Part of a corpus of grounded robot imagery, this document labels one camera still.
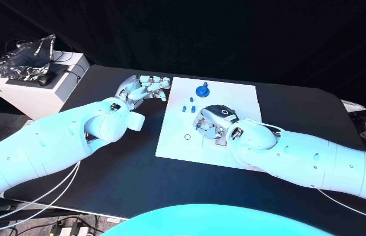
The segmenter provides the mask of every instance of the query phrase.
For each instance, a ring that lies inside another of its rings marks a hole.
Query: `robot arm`
[[[207,106],[200,111],[193,125],[204,138],[211,137],[210,129],[219,133],[217,138],[224,136],[227,148],[243,168],[257,167],[304,187],[366,198],[363,151],[249,118],[239,119],[234,111],[220,105]]]
[[[38,119],[0,142],[0,193],[21,182],[48,175],[115,142],[126,128],[139,131],[144,116],[132,109],[144,98],[161,98],[170,79],[131,76],[115,97]]]

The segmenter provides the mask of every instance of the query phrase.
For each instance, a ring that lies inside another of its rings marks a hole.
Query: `transparent plastic bag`
[[[0,77],[33,81],[48,70],[51,60],[54,34],[34,42],[17,45],[17,49],[7,52],[0,58]]]

